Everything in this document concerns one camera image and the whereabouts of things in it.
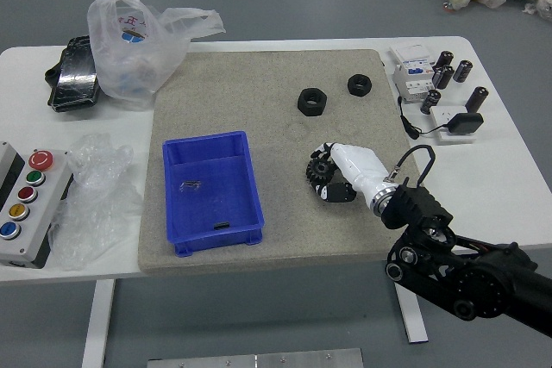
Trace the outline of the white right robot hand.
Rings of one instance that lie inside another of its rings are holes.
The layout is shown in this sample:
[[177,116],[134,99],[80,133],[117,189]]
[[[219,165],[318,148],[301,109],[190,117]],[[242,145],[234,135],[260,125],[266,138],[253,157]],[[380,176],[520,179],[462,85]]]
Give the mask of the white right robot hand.
[[348,203],[361,194],[375,215],[381,215],[397,187],[373,150],[340,143],[318,147],[305,175],[325,202]]

